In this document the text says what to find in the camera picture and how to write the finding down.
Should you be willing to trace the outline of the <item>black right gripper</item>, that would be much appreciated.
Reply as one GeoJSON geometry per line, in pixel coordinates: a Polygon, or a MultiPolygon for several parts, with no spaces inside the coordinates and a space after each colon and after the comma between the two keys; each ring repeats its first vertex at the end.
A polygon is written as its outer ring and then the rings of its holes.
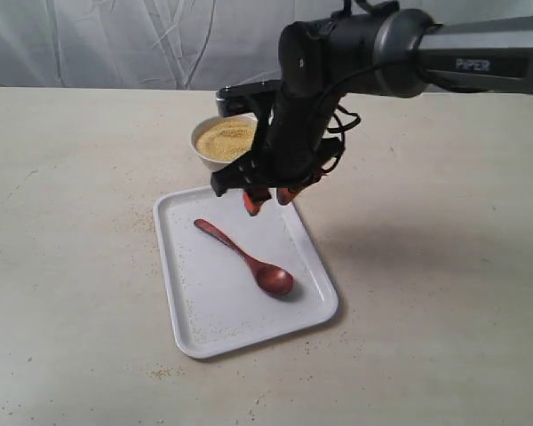
{"type": "Polygon", "coordinates": [[[314,174],[344,151],[337,138],[323,138],[342,98],[339,92],[301,98],[281,83],[269,116],[256,117],[251,150],[211,174],[215,194],[244,189],[243,204],[251,217],[271,199],[268,188],[276,188],[279,205],[291,204],[313,184],[314,174]]]}

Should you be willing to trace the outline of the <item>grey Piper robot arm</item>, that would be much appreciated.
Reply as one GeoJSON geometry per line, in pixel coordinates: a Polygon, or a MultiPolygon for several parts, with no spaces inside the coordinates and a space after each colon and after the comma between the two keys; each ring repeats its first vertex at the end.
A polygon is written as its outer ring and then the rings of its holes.
{"type": "Polygon", "coordinates": [[[331,173],[346,147],[340,102],[349,93],[410,99],[436,86],[533,95],[533,16],[442,25],[395,1],[359,6],[287,26],[279,79],[217,92],[221,116],[253,114],[258,123],[251,149],[211,175],[216,195],[240,189],[256,215],[331,173]]]}

